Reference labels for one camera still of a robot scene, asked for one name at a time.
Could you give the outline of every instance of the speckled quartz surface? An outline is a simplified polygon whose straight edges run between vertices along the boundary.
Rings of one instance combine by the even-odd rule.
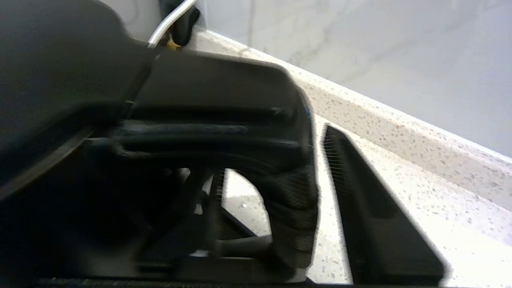
[[[196,30],[188,47],[279,64],[316,114],[512,210],[512,159],[214,32]]]
[[[443,286],[512,287],[510,158],[211,31],[197,30],[188,47],[277,63],[308,95],[317,114],[321,205],[311,279],[351,282],[332,181],[319,145],[324,124],[332,121],[353,140],[444,261],[448,273]],[[232,171],[226,187],[224,206],[257,234],[270,233],[254,187]]]
[[[320,216],[308,276],[316,282],[351,283],[334,190],[320,143],[326,123],[325,118],[315,116]],[[512,285],[512,212],[330,124],[353,140],[397,203],[437,250],[449,269],[444,286]],[[270,233],[259,194],[236,172],[227,174],[223,205],[255,233]]]

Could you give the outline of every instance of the metal rod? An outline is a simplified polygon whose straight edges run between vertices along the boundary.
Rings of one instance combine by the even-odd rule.
[[[180,6],[174,9],[157,27],[149,39],[148,47],[155,48],[158,45],[169,28],[178,20],[185,12],[187,12],[197,0],[185,0]]]

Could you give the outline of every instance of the white wall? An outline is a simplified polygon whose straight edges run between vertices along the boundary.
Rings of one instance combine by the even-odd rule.
[[[201,6],[208,29],[512,156],[511,0]]]
[[[130,36],[147,41],[161,21],[158,0],[99,0],[123,20]]]

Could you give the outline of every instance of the countertop edge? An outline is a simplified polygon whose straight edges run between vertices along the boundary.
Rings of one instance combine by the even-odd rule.
[[[512,159],[311,72],[197,27],[189,50],[276,63],[316,114],[448,181],[512,210]]]

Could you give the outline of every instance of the black device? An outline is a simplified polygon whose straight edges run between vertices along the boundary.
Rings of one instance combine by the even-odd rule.
[[[1,5],[1,284],[313,285],[311,111],[282,68],[149,49],[94,1]],[[436,285],[442,264],[349,139],[324,145],[354,283]],[[222,209],[227,168],[271,236]]]

